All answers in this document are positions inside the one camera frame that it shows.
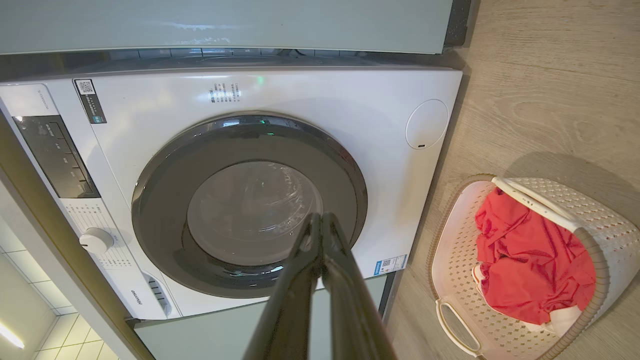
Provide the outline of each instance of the wooden floor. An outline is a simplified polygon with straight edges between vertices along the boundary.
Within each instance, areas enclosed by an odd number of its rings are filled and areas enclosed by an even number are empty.
[[[546,177],[640,225],[640,3],[481,0],[424,226],[388,321],[400,359],[471,359],[441,330],[425,260],[466,177]],[[558,359],[640,359],[640,277]]]

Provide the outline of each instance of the laundry basket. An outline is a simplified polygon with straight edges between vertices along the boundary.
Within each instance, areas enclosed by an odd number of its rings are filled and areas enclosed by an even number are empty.
[[[518,202],[576,235],[596,270],[596,289],[588,307],[561,337],[530,332],[514,318],[490,308],[472,278],[478,263],[475,215],[486,196],[500,188]],[[553,359],[601,316],[640,269],[640,232],[603,204],[551,180],[506,179],[478,175],[463,184],[432,245],[428,279],[438,319],[449,338],[466,353],[496,359]],[[452,332],[442,310],[449,307],[475,339],[466,345]]]

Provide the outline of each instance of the black tongs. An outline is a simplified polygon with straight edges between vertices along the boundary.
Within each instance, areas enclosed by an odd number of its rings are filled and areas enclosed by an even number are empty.
[[[244,360],[307,359],[311,295],[320,276],[331,295],[333,358],[396,359],[338,219],[309,214],[303,228]]]

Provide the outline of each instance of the tile wall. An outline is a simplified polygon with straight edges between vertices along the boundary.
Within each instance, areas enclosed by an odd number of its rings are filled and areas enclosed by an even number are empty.
[[[65,315],[76,312],[69,300],[62,295],[62,292],[36,263],[2,217],[0,217],[0,252],[49,305],[54,314]]]
[[[118,360],[82,316],[58,316],[33,360]]]

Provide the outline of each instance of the qr code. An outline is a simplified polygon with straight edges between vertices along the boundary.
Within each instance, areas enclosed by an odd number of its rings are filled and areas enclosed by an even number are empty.
[[[80,95],[95,95],[91,80],[76,80],[76,85]]]

